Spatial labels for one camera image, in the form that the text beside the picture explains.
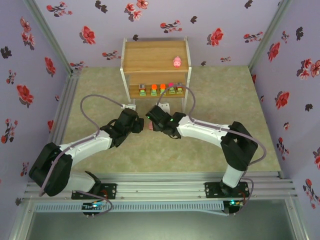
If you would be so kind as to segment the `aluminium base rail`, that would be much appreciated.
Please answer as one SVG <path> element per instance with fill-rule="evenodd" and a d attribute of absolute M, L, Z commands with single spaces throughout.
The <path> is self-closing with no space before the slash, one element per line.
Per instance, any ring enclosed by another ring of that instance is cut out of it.
<path fill-rule="evenodd" d="M 205 183 L 218 182 L 221 172 L 189 173 L 109 173 L 99 174 L 103 183 L 115 183 L 116 201 L 201 201 Z M 296 199 L 293 181 L 276 171 L 248 172 L 246 182 L 253 190 L 251 200 Z"/>

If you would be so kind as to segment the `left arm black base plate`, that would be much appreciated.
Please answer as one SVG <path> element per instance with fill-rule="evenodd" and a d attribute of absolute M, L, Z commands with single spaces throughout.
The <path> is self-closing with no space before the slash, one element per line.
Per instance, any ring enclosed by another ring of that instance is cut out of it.
<path fill-rule="evenodd" d="M 114 200 L 117 193 L 116 183 L 95 184 L 86 194 L 74 191 L 71 194 L 72 200 Z"/>

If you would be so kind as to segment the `aluminium lower frame leg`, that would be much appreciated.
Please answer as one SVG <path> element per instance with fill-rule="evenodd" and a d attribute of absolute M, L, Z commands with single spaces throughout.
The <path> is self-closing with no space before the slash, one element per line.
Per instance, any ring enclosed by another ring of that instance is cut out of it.
<path fill-rule="evenodd" d="M 299 201 L 294 198 L 287 198 L 285 199 L 285 205 L 295 240 L 310 240 Z"/>
<path fill-rule="evenodd" d="M 19 207 L 21 208 L 17 212 L 8 240 L 27 240 L 35 204 L 32 198 L 26 198 Z"/>

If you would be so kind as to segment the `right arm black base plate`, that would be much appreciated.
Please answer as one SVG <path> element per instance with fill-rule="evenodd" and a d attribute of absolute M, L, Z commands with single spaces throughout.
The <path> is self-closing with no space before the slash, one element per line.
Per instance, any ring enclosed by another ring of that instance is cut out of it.
<path fill-rule="evenodd" d="M 247 198 L 250 195 L 248 183 L 240 181 L 236 187 L 227 186 L 222 181 L 220 182 L 205 182 L 204 192 L 206 198 Z"/>

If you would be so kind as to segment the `aluminium side rail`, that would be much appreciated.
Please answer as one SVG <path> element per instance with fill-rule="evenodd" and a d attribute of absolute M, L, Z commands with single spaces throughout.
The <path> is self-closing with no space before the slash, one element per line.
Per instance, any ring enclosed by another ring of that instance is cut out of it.
<path fill-rule="evenodd" d="M 53 142 L 56 145 L 63 143 L 80 76 L 81 71 L 73 70 L 65 81 L 48 142 Z"/>

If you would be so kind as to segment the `aluminium corner post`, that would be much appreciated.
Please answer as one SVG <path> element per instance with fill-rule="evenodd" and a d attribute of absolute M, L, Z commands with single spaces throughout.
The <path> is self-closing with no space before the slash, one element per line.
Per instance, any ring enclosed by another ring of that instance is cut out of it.
<path fill-rule="evenodd" d="M 286 11 L 288 10 L 289 6 L 294 0 L 279 0 L 279 4 L 277 6 L 277 10 L 275 12 L 275 15 L 273 16 L 270 24 L 268 25 L 263 38 L 258 45 L 258 48 L 256 49 L 252 59 L 249 62 L 248 69 L 251 72 L 255 65 L 258 63 L 259 59 L 263 55 L 264 50 L 266 49 L 268 42 L 274 35 L 275 31 L 277 30 L 278 25 L 281 23 L 283 17 L 286 14 Z"/>
<path fill-rule="evenodd" d="M 29 12 L 33 16 L 34 20 L 38 24 L 40 30 L 42 31 L 43 35 L 53 48 L 54 53 L 58 56 L 60 62 L 63 64 L 65 70 L 67 73 L 71 76 L 73 73 L 73 70 L 71 69 L 67 58 L 60 47 L 55 35 L 53 34 L 52 30 L 50 29 L 50 26 L 48 25 L 45 17 L 43 16 L 39 6 L 37 5 L 35 0 L 23 0 L 26 7 L 28 8 Z"/>

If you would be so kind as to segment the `wooden shelf white frame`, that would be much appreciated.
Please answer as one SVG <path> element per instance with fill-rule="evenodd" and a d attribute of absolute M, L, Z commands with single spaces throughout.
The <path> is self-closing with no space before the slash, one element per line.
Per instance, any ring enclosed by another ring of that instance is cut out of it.
<path fill-rule="evenodd" d="M 173 66 L 175 57 L 181 58 L 181 66 Z M 160 38 L 158 40 L 123 40 L 120 74 L 128 102 L 135 104 L 137 99 L 155 99 L 151 96 L 152 84 L 182 83 L 190 85 L 192 73 L 188 39 Z M 139 96 L 139 85 L 144 84 L 146 96 Z"/>

